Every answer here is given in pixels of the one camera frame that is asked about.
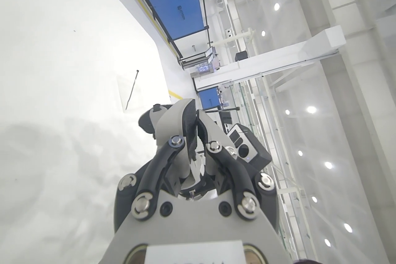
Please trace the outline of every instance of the black box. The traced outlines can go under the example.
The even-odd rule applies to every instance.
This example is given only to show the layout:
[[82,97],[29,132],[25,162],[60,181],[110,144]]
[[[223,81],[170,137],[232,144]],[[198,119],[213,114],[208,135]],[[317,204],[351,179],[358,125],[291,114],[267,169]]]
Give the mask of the black box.
[[247,58],[248,58],[248,53],[245,50],[235,54],[235,62],[240,60],[245,60]]

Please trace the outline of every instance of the gray gripper housing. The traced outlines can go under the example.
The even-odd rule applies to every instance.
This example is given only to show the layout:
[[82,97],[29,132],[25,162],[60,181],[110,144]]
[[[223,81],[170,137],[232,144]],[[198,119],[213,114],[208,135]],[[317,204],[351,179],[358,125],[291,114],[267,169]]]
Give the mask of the gray gripper housing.
[[[167,217],[160,214],[161,204],[172,203]],[[118,229],[99,264],[124,264],[127,255],[139,245],[169,245],[202,243],[224,240],[242,240],[255,246],[266,259],[266,264],[291,264],[276,231],[266,216],[259,211],[253,221],[242,220],[234,208],[228,217],[219,212],[221,202],[232,204],[229,190],[215,199],[190,202],[160,191],[158,206],[147,221],[136,220],[131,213]]]

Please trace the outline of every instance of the metal screw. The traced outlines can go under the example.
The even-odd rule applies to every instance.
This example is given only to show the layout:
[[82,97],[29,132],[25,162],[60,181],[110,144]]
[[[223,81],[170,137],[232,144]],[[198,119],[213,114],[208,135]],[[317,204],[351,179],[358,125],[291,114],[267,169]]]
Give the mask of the metal screw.
[[135,211],[137,213],[142,213],[145,210],[147,210],[150,206],[150,201],[146,199],[145,197],[141,197],[136,201],[135,204]]
[[237,158],[238,154],[236,153],[235,148],[231,147],[231,146],[225,146],[225,149],[232,155],[233,158]]
[[242,207],[248,213],[253,213],[256,209],[256,202],[253,198],[244,197],[242,199]]
[[275,189],[275,182],[266,173],[261,174],[261,181],[258,182],[258,185],[261,189],[266,190],[268,192],[273,191]]
[[258,213],[260,202],[251,192],[243,192],[243,198],[238,204],[238,212],[248,220],[254,220]]
[[118,189],[122,191],[128,186],[133,187],[134,185],[136,185],[136,181],[137,181],[136,176],[133,174],[123,176],[120,182],[118,183]]
[[152,198],[153,195],[151,193],[144,192],[133,200],[131,213],[134,218],[141,220],[148,216],[149,212],[147,210],[150,207],[150,199]]
[[174,136],[171,143],[172,145],[179,145],[181,143],[181,138],[179,136]]
[[211,141],[211,143],[210,143],[210,145],[209,145],[209,148],[210,148],[211,151],[219,150],[220,147],[221,147],[221,146],[220,146],[220,143],[217,142],[217,141]]

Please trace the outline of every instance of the white beam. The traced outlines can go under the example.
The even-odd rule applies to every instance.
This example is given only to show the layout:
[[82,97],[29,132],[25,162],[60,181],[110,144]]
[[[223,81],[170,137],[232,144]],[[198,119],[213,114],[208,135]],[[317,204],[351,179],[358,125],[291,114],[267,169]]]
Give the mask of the white beam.
[[340,26],[325,29],[305,42],[286,46],[221,67],[215,73],[195,79],[197,90],[224,83],[244,81],[291,67],[304,66],[318,57],[335,53],[345,45]]

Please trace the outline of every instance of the white column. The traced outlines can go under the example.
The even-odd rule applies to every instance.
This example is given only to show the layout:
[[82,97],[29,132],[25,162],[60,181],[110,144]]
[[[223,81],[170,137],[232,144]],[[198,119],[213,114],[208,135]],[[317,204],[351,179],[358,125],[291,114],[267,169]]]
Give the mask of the white column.
[[332,25],[341,25],[347,44],[341,49],[359,105],[370,129],[387,182],[396,199],[396,105],[393,77],[382,40],[364,0],[322,0]]

